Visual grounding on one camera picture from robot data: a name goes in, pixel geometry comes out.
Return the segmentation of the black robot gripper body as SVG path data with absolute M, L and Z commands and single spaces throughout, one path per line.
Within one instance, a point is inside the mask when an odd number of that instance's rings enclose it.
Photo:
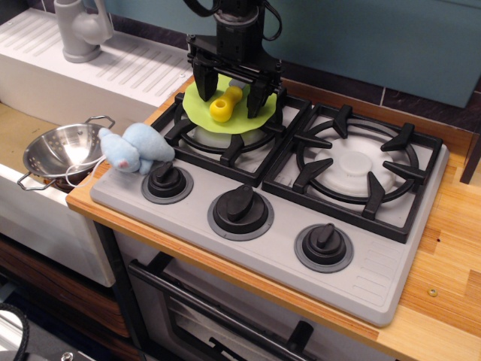
M 281 84 L 280 60 L 268 54 L 264 41 L 264 14 L 234 17 L 215 14 L 215 35 L 190 35 L 189 62 L 212 66 L 220 74 L 251 84 L 268 79 L 274 90 Z

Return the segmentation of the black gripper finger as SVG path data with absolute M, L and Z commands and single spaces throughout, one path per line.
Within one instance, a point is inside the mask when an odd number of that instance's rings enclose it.
M 258 116 L 273 91 L 273 84 L 268 79 L 261 78 L 250 84 L 250 92 L 247 97 L 247 116 L 249 118 Z
M 193 74 L 200 98 L 207 102 L 217 90 L 218 73 L 212 66 L 193 62 Z

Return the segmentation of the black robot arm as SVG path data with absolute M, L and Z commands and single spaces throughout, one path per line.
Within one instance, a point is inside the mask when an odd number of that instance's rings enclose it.
M 281 88 L 281 61 L 266 52 L 283 29 L 279 13 L 267 1 L 214 1 L 210 8 L 186 1 L 200 17 L 213 17 L 215 35 L 189 35 L 188 59 L 200 98 L 207 102 L 217 90 L 219 75 L 250 86 L 247 116 L 257 117 L 268 97 Z

